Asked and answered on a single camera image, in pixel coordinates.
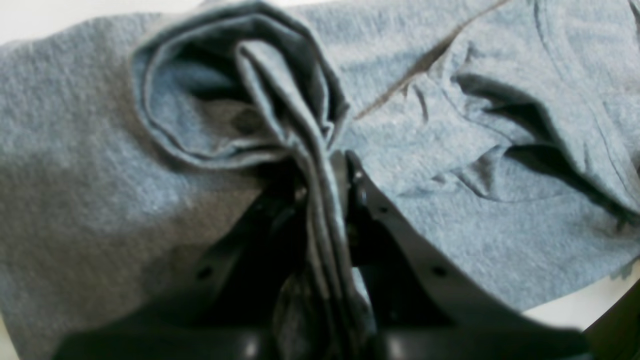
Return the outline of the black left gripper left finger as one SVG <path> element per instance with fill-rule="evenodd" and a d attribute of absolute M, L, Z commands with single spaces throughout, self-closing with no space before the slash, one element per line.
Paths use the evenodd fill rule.
<path fill-rule="evenodd" d="M 55 360 L 279 360 L 272 330 L 286 278 L 304 258 L 302 174 L 275 180 L 178 285 L 96 329 L 66 337 Z"/>

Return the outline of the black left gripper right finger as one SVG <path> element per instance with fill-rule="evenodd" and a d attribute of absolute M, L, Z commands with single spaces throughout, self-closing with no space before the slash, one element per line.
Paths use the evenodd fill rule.
<path fill-rule="evenodd" d="M 422 237 L 348 150 L 333 154 L 375 360 L 589 360 L 581 332 L 527 319 Z"/>

